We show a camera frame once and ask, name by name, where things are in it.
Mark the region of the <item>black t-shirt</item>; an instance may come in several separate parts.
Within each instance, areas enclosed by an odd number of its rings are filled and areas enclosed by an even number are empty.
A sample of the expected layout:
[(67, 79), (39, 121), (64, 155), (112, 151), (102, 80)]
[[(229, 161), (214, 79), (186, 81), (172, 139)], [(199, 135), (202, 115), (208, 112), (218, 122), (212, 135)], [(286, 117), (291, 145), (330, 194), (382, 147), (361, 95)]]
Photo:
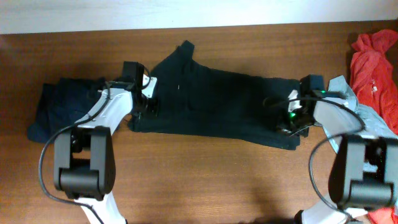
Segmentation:
[(200, 65), (193, 59), (195, 46), (184, 41), (152, 71), (157, 78), (154, 96), (158, 114), (136, 114), (131, 131), (241, 139), (263, 146), (295, 150), (297, 136), (277, 132), (286, 105), (266, 107), (297, 90), (297, 80), (262, 78)]

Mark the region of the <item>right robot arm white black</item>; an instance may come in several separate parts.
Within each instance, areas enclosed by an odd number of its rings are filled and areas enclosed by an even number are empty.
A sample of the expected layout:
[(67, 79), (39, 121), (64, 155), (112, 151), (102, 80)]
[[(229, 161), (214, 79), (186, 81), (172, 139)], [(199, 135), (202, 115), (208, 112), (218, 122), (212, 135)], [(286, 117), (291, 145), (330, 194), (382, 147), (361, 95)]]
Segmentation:
[[(308, 174), (320, 201), (301, 210), (292, 223), (357, 223), (358, 217), (380, 208), (397, 212), (397, 135), (370, 107), (359, 103), (344, 77), (330, 80), (307, 76), (300, 90), (292, 90), (277, 107), (286, 106), (293, 136), (312, 125), (320, 125), (326, 138), (313, 149)], [(328, 180), (328, 193), (322, 195), (315, 183), (313, 160), (324, 143), (330, 143), (336, 156)]]

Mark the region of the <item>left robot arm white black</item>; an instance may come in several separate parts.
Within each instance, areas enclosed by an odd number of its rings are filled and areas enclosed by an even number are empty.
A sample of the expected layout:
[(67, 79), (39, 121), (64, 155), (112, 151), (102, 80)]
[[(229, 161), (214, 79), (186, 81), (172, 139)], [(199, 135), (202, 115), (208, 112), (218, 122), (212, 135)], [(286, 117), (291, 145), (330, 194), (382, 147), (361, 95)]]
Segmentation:
[(112, 135), (127, 114), (154, 114), (157, 79), (139, 62), (124, 62), (122, 75), (104, 84), (99, 100), (54, 140), (53, 182), (64, 203), (82, 208), (90, 223), (126, 223), (112, 193), (116, 180)]

